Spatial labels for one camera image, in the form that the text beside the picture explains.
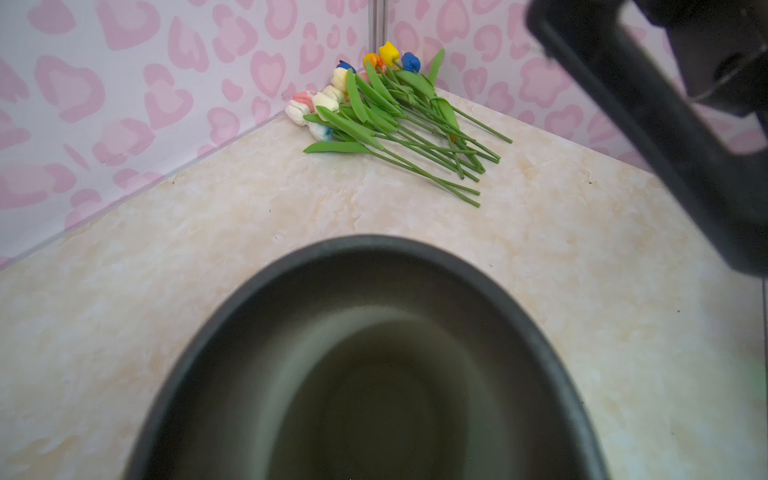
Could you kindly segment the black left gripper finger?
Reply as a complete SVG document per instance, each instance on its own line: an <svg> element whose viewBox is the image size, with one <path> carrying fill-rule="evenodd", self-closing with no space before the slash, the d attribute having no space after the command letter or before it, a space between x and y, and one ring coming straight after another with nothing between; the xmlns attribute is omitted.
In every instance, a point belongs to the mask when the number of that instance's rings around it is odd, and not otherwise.
<svg viewBox="0 0 768 480"><path fill-rule="evenodd" d="M533 1L530 33L646 159L736 271L767 273L767 153L729 148L694 104L767 120L763 1L642 1L678 65L678 93L620 25L618 1Z"/></svg>

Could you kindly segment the dark grey vase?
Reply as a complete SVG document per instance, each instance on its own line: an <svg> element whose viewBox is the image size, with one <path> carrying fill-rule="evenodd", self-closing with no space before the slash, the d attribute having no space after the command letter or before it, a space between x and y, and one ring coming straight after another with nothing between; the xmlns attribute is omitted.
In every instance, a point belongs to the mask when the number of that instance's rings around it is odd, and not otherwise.
<svg viewBox="0 0 768 480"><path fill-rule="evenodd" d="M201 326L128 479L605 479L562 361L513 298L378 235L290 253Z"/></svg>

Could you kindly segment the pink tulip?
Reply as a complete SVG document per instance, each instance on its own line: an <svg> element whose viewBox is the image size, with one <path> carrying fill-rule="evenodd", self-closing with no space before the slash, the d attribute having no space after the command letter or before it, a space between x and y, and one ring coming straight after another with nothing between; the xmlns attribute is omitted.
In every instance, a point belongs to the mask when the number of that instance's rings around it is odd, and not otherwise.
<svg viewBox="0 0 768 480"><path fill-rule="evenodd" d="M310 111L312 113L317 113L323 120L325 120L327 122L332 122L333 121L334 114L322 112L321 106L327 107L331 111L335 112L339 117L341 117L341 118L343 118L345 120L350 120L350 119L345 118L342 115L342 112L340 111L340 105L338 104L338 102L336 101L336 98L334 96L328 96L325 93L318 93L318 94L312 95L310 93L304 92L304 93L296 94L291 100L295 100L295 101L298 101L298 102L303 102L304 104L306 104L309 107L309 109L310 109ZM385 140L389 140L389 141L392 141L393 143L397 143L399 145L406 146L409 149L415 150L417 153L425 156L427 159L429 159L429 160L431 160L431 161L433 161L435 163L439 163L440 162L440 160L437 159L437 158L430 158L429 155L427 153L425 153L419 147L418 144L414 144L414 143L409 144L408 141L396 140L393 137L393 135L390 134L390 133L381 133L381 132L378 132L377 130L371 130L367 126L360 125L359 123L357 123L357 122L355 122L353 120L351 120L351 121L361 127L361 129L358 131L358 133L360 135L363 135L363 134L367 134L367 135L373 134L374 138L376 140L378 140L378 141L379 141L380 138L384 138Z"/></svg>

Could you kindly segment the cream white tulip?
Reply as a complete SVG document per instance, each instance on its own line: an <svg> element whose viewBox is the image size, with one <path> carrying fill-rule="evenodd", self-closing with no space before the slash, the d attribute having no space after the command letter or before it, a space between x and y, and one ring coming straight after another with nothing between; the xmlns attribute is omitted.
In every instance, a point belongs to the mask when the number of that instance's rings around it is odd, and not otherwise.
<svg viewBox="0 0 768 480"><path fill-rule="evenodd" d="M322 92L326 98L315 96L315 125L328 133L310 150L370 153L453 193L475 195L471 188L428 173L394 148L400 146L473 182L485 172L480 159L498 157L461 131L453 106L435 95L426 78L408 70L384 72L370 63L365 66L369 79L352 68L337 67Z"/></svg>

